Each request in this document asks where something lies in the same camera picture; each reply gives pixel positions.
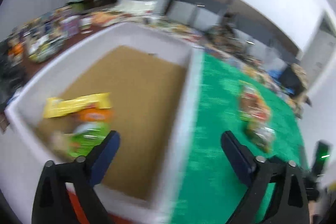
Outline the green snack packet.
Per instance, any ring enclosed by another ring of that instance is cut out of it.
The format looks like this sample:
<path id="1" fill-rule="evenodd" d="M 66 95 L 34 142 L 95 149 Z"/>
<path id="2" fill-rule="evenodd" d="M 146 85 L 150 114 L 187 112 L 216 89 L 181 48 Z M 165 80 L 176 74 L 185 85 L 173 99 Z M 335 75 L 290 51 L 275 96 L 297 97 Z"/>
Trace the green snack packet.
<path id="1" fill-rule="evenodd" d="M 93 147 L 100 145 L 110 132 L 105 122 L 80 124 L 72 134 L 67 134 L 67 154 L 73 158 L 87 156 Z"/>

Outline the clear bag of brown balls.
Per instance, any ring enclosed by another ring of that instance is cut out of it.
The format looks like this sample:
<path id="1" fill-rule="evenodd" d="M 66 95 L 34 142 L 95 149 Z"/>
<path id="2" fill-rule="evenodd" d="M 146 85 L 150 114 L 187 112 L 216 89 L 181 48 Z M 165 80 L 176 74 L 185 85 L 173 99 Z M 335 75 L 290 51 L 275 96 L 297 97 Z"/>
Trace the clear bag of brown balls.
<path id="1" fill-rule="evenodd" d="M 246 126 L 245 134 L 249 140 L 265 153 L 270 153 L 275 140 L 275 132 L 266 124 L 250 120 Z"/>

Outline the yellow long snack bar packet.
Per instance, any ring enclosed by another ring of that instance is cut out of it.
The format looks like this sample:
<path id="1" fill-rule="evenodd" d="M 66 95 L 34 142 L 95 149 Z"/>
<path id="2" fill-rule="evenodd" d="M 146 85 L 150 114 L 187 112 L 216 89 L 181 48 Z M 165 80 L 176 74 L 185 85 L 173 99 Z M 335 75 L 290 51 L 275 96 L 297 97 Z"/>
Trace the yellow long snack bar packet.
<path id="1" fill-rule="evenodd" d="M 71 100 L 64 100 L 57 97 L 50 97 L 46 100 L 43 110 L 44 118 L 64 117 L 88 108 L 110 109 L 112 103 L 109 93 L 96 93 L 76 97 Z"/>

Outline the black and tan bag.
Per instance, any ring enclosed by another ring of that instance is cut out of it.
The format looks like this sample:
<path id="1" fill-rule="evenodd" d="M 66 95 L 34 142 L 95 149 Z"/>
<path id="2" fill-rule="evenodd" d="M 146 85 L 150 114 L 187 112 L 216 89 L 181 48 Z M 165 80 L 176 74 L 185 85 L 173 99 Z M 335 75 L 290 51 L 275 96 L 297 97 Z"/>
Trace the black and tan bag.
<path id="1" fill-rule="evenodd" d="M 305 70 L 298 64 L 288 64 L 278 78 L 281 87 L 285 88 L 289 100 L 288 104 L 298 119 L 302 119 L 303 105 L 312 107 L 310 98 L 307 95 L 308 80 Z"/>

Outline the red orange snack packet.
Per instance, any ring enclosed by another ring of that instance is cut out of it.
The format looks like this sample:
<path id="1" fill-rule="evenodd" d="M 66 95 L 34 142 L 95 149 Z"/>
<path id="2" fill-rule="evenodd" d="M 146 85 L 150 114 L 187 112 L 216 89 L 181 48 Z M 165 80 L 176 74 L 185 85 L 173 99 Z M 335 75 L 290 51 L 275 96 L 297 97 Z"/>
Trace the red orange snack packet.
<path id="1" fill-rule="evenodd" d="M 243 121 L 257 120 L 266 123 L 270 120 L 270 107 L 258 89 L 251 83 L 239 81 L 239 109 L 240 119 Z"/>

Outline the green patterned tablecloth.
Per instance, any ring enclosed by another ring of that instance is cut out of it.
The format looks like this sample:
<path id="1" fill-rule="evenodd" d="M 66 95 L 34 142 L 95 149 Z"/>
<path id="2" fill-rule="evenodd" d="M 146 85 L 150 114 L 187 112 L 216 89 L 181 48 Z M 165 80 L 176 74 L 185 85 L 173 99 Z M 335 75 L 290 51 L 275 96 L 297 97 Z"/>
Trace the green patterned tablecloth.
<path id="1" fill-rule="evenodd" d="M 266 154 L 247 139 L 240 119 L 240 85 L 252 84 L 271 109 L 269 127 L 275 131 L 271 152 Z M 235 67 L 205 53 L 203 76 L 193 141 L 182 187 L 171 223 L 226 223 L 247 187 L 234 173 L 221 148 L 226 130 L 255 155 L 276 155 L 307 166 L 304 142 L 291 108 L 272 91 Z"/>

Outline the white foam storage box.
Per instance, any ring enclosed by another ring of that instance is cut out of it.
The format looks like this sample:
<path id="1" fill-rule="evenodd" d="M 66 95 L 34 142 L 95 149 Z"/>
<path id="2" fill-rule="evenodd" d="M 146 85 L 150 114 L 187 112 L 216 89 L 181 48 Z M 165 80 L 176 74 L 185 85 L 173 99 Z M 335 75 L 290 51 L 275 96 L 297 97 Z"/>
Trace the white foam storage box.
<path id="1" fill-rule="evenodd" d="M 135 23 L 92 34 L 45 65 L 7 107 L 11 128 L 37 163 L 61 163 L 49 145 L 72 117 L 43 118 L 51 97 L 108 93 L 110 128 L 121 144 L 96 193 L 110 213 L 168 223 L 195 121 L 203 53 L 192 43 Z"/>

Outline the brown wooden headboard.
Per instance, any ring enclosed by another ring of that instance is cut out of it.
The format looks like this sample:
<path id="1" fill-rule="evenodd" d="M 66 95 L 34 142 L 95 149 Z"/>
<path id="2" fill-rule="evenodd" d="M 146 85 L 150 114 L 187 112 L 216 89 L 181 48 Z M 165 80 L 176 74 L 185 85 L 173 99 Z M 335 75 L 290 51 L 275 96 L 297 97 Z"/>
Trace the brown wooden headboard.
<path id="1" fill-rule="evenodd" d="M 251 7 L 243 0 L 181 0 L 186 3 L 201 4 L 205 9 L 215 14 L 229 13 L 233 15 L 234 26 L 263 42 L 264 44 L 280 46 L 280 50 L 296 56 L 298 46 L 272 21 L 261 12 Z"/>

